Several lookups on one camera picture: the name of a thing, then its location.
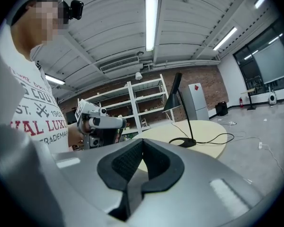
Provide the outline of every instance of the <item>ear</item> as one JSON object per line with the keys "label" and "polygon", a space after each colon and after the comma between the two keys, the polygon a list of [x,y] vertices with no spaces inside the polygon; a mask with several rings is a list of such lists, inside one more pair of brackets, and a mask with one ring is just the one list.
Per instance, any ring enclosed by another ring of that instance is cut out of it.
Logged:
{"label": "ear", "polygon": [[31,9],[32,7],[35,7],[35,6],[36,6],[36,1],[31,1],[31,2],[29,2],[28,4],[26,4],[25,9],[26,9],[26,10],[29,10],[29,9]]}

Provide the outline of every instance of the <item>black trash can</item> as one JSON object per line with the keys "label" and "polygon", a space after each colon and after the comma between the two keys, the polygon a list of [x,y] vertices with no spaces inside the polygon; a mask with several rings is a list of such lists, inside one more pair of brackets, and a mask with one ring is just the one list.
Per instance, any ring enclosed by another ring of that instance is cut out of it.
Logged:
{"label": "black trash can", "polygon": [[216,106],[216,112],[218,116],[224,116],[228,114],[227,104],[226,102],[220,102]]}

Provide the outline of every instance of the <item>fire extinguisher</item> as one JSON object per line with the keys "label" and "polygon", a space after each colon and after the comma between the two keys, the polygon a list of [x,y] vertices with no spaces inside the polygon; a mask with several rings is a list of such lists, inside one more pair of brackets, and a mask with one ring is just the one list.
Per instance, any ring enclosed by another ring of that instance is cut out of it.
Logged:
{"label": "fire extinguisher", "polygon": [[240,103],[240,108],[242,108],[244,105],[243,105],[243,100],[242,100],[242,97],[239,98],[239,103]]}

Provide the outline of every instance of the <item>round table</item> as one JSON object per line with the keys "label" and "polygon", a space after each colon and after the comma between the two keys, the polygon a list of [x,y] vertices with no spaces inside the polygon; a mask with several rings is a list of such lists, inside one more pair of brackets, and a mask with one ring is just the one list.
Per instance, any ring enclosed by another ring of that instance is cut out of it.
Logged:
{"label": "round table", "polygon": [[[222,133],[227,133],[224,127],[218,123],[212,121],[204,121],[204,120],[190,120],[190,125],[192,128],[194,139],[198,142],[208,142]],[[187,120],[168,123],[162,126],[158,126],[153,129],[149,129],[147,131],[142,132],[134,137],[134,139],[151,139],[151,140],[159,140],[168,143],[170,140],[178,137],[186,137],[183,132],[181,132],[179,127],[188,137],[190,136],[189,126]],[[227,135],[221,135],[216,138],[214,143],[223,143],[227,141]],[[183,141],[176,140],[171,144],[179,145]],[[217,158],[223,152],[226,144],[215,145],[211,143],[207,144],[196,144],[193,147],[187,148],[188,150],[195,150],[201,153],[207,154],[213,158]],[[139,165],[139,169],[147,172],[147,167],[142,160]]]}

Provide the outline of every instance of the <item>white t-shirt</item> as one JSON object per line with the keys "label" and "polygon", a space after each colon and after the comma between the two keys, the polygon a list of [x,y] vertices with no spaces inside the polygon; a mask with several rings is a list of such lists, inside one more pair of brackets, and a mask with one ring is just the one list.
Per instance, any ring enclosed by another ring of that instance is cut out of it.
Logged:
{"label": "white t-shirt", "polygon": [[51,87],[35,63],[16,50],[6,22],[0,28],[0,58],[25,91],[10,126],[28,133],[33,140],[48,144],[52,153],[68,151],[67,122]]}

